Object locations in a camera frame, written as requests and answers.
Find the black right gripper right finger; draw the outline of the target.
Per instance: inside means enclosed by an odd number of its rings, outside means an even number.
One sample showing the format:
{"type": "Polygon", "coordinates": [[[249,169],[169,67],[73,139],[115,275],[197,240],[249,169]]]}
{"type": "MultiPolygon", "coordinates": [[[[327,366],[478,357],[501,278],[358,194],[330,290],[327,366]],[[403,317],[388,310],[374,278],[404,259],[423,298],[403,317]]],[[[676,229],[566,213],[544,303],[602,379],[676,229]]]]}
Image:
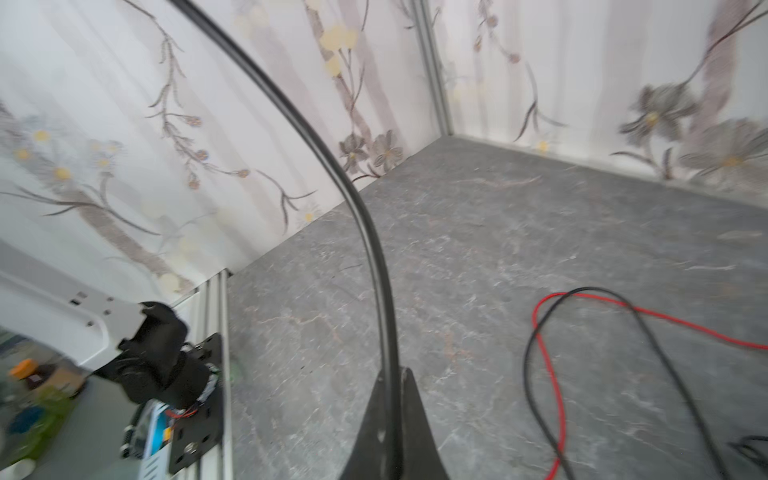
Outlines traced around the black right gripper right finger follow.
{"type": "Polygon", "coordinates": [[[429,425],[414,374],[401,369],[401,430],[404,480],[449,480],[429,425]]]}

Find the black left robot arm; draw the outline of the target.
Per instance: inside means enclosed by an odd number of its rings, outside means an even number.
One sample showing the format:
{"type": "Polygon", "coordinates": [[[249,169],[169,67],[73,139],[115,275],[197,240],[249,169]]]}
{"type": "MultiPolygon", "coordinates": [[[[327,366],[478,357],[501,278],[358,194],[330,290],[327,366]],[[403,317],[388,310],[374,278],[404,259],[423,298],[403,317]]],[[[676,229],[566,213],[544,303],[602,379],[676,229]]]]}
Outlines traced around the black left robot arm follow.
{"type": "Polygon", "coordinates": [[[188,327],[161,302],[130,303],[39,262],[1,269],[1,325],[120,385],[140,404],[204,405],[214,366],[185,350],[188,327]]]}

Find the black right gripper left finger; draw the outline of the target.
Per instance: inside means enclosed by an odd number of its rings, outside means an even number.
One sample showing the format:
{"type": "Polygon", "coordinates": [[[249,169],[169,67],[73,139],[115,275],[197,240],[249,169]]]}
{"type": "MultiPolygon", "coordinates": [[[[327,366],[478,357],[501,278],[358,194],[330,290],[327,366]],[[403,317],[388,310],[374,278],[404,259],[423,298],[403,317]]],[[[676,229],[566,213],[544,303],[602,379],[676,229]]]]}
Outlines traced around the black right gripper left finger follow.
{"type": "Polygon", "coordinates": [[[341,480],[382,480],[387,478],[386,427],[382,374],[374,381],[360,429],[341,480]]]}

